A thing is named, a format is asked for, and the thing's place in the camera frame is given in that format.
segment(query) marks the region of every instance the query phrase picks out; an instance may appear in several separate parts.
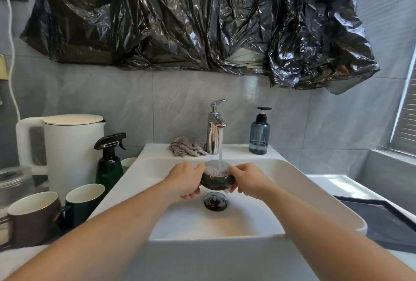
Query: white sink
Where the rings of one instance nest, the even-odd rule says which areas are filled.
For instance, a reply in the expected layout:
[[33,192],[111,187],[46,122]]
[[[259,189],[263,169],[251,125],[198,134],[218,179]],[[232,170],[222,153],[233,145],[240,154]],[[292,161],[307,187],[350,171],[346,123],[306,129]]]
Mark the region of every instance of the white sink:
[[[189,160],[196,166],[214,158],[174,157],[168,144],[148,144],[91,217],[163,180],[177,163]],[[269,147],[266,155],[254,155],[246,145],[225,145],[223,159],[232,165],[253,162],[292,194],[363,234],[367,231],[360,216],[273,148]],[[228,207],[213,212],[203,203],[211,191],[201,187],[198,198],[178,198],[166,210],[125,279],[317,280],[262,201],[233,192],[227,195]]]

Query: person's left arm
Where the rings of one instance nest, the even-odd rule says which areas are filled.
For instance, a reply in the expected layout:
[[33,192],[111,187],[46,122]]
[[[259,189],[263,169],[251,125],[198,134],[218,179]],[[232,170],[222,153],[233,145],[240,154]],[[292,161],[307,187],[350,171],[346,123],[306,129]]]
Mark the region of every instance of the person's left arm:
[[175,165],[168,177],[66,234],[7,281],[114,280],[121,276],[154,226],[178,197],[194,198],[204,164]]

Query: black plastic bag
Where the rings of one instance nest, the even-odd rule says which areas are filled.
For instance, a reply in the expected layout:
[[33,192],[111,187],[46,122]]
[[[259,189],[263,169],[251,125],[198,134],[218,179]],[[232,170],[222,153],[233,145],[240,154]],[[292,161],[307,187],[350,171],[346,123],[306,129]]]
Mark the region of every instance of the black plastic bag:
[[36,0],[21,39],[62,63],[265,74],[292,89],[379,70],[354,0]]

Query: power cord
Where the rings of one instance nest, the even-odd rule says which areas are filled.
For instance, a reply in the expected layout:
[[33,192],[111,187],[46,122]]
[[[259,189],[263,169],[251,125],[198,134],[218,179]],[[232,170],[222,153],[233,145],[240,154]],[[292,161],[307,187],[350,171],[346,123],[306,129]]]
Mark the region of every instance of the power cord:
[[9,69],[9,91],[10,91],[10,95],[12,96],[13,104],[15,105],[18,121],[20,121],[19,106],[16,101],[15,95],[13,93],[13,88],[12,88],[13,69],[15,67],[15,60],[16,60],[15,44],[13,42],[13,35],[12,35],[12,20],[13,20],[12,2],[10,0],[6,0],[6,1],[9,7],[9,30],[8,31],[9,31],[10,46],[12,48],[12,61],[10,63],[10,69]]

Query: washcloth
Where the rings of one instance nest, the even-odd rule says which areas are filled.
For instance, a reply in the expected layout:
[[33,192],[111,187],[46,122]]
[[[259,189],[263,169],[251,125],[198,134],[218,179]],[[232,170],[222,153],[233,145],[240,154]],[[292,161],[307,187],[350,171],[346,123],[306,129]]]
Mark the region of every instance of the washcloth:
[[169,145],[169,149],[173,152],[174,156],[184,157],[186,154],[192,156],[208,155],[205,152],[206,143],[203,141],[197,141],[193,144],[189,142],[187,137],[179,137]]
[[0,253],[0,280],[6,279],[10,274],[44,250],[47,245],[25,247],[6,250]]

